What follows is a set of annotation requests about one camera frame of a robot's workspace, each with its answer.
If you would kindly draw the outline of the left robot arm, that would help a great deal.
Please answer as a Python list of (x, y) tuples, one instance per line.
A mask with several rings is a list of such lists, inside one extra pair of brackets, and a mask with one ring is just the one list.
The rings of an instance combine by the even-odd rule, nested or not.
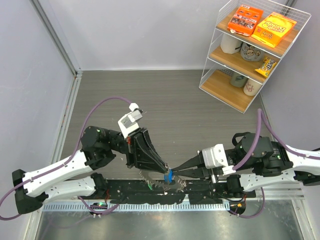
[(114, 152), (126, 156), (128, 168), (162, 174), (170, 172), (152, 145), (146, 128), (137, 126), (115, 131), (89, 126), (79, 142), (82, 147), (59, 162), (31, 172), (21, 169), (12, 172), (15, 204), (20, 215), (34, 212), (46, 201), (61, 195), (62, 189), (56, 188), (55, 184), (69, 183), (71, 177), (105, 167), (116, 157)]

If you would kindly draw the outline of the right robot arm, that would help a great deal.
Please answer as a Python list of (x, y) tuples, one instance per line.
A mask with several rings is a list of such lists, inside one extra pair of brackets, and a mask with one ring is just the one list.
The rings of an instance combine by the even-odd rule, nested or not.
[(172, 172), (176, 176), (210, 180), (211, 192), (236, 198), (274, 184), (320, 184), (319, 151), (291, 148), (269, 137), (260, 136), (248, 160), (234, 170), (249, 153), (254, 138), (251, 132), (236, 133), (232, 138), (234, 148), (225, 149), (223, 144), (205, 148)]

